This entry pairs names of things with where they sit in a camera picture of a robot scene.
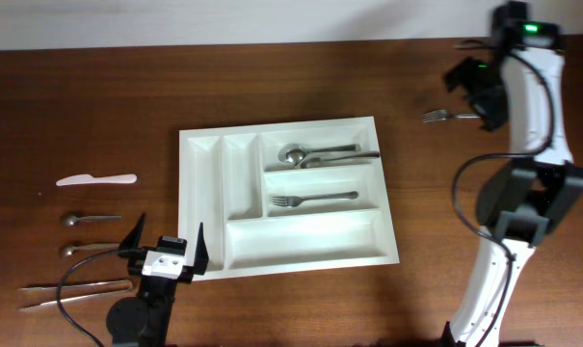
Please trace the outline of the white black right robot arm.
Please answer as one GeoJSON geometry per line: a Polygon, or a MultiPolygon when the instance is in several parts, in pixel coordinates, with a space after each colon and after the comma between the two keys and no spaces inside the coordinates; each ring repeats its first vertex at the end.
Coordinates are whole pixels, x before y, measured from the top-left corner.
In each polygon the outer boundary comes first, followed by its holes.
{"type": "Polygon", "coordinates": [[[443,76],[487,131],[507,124],[505,164],[480,189],[474,222],[451,187],[457,217],[481,239],[460,308],[440,346],[497,346],[517,280],[544,238],[583,194],[583,168],[574,164],[562,110],[565,42],[559,25],[534,21],[529,5],[506,1],[491,13],[490,40],[464,40],[460,50],[488,50],[486,62],[467,57],[443,76]]]}

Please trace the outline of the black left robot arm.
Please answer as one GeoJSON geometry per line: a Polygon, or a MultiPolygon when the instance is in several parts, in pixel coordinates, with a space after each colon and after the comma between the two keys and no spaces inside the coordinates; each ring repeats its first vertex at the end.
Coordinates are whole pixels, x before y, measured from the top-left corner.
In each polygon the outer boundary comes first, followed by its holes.
{"type": "Polygon", "coordinates": [[[114,346],[164,346],[176,287],[204,275],[209,263],[203,226],[198,229],[194,260],[187,263],[185,239],[161,236],[154,247],[139,245],[145,219],[140,217],[118,247],[128,274],[138,277],[140,284],[135,296],[118,300],[108,311],[106,327],[114,346]]]}

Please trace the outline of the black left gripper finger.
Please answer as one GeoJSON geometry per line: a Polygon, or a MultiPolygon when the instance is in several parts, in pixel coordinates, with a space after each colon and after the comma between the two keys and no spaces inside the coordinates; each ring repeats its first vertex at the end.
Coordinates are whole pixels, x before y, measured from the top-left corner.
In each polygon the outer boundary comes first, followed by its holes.
{"type": "Polygon", "coordinates": [[[199,224],[195,257],[193,263],[193,271],[195,275],[203,276],[207,270],[209,264],[209,253],[204,238],[204,226],[203,223],[199,224]]]}
{"type": "Polygon", "coordinates": [[[124,239],[119,243],[119,256],[130,256],[133,253],[139,253],[139,243],[145,226],[146,214],[142,213],[136,225],[128,232],[124,239]]]}

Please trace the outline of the silver fork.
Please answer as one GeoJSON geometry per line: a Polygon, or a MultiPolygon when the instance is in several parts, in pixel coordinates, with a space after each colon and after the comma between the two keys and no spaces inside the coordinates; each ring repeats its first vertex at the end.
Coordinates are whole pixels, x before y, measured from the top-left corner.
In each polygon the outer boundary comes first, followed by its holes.
{"type": "Polygon", "coordinates": [[[445,109],[438,109],[429,111],[421,116],[424,123],[445,121],[445,120],[473,120],[479,119],[479,116],[474,113],[459,113],[454,114],[445,109]]]}
{"type": "Polygon", "coordinates": [[[295,208],[302,203],[312,200],[355,200],[359,196],[357,191],[336,194],[312,195],[312,196],[272,196],[270,202],[274,206],[295,208]]]}

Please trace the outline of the large silver spoon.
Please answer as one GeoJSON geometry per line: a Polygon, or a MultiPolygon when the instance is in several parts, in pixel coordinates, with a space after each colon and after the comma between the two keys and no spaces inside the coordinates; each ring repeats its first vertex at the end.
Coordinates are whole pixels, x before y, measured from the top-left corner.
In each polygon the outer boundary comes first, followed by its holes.
{"type": "Polygon", "coordinates": [[[359,144],[352,144],[346,146],[338,147],[321,147],[321,148],[308,148],[303,147],[299,144],[288,144],[282,147],[278,152],[278,160],[282,163],[299,164],[301,161],[307,158],[309,154],[312,153],[324,153],[324,152],[349,152],[349,151],[359,151],[361,146],[359,144]]]}
{"type": "Polygon", "coordinates": [[[321,166],[324,163],[334,162],[334,161],[343,161],[343,160],[350,160],[350,159],[361,159],[361,158],[368,158],[368,159],[377,159],[380,158],[381,154],[378,151],[365,151],[365,152],[357,152],[353,154],[337,156],[337,157],[311,157],[305,159],[304,161],[300,162],[297,165],[297,168],[300,169],[308,169],[321,166]]]}

